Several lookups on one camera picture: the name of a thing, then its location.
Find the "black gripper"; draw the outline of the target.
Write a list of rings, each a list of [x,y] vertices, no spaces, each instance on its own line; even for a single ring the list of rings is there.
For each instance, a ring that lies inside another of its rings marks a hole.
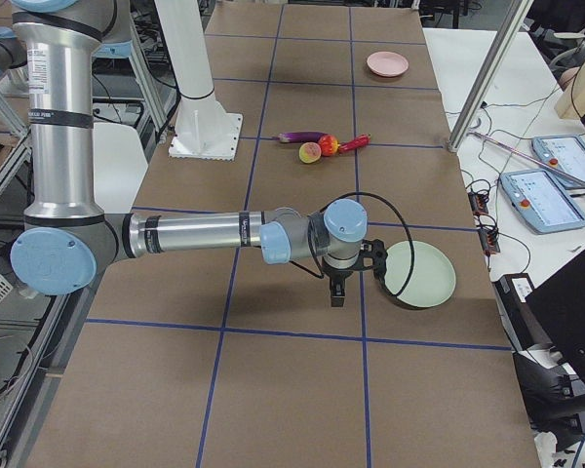
[[[331,307],[343,306],[346,297],[346,280],[353,274],[353,270],[332,266],[324,256],[323,271],[330,280]]]

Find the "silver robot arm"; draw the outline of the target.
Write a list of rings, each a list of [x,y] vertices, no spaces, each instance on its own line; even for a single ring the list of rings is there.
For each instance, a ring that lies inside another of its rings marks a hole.
[[[303,216],[271,212],[182,218],[107,214],[94,194],[92,61],[131,36],[126,1],[17,1],[13,24],[27,49],[34,200],[10,254],[19,279],[46,295],[88,286],[110,264],[144,254],[256,247],[269,264],[310,257],[330,280],[331,303],[364,269],[367,213],[349,197]]]
[[[7,26],[0,26],[0,78],[10,70],[26,68],[27,52],[16,35]]]

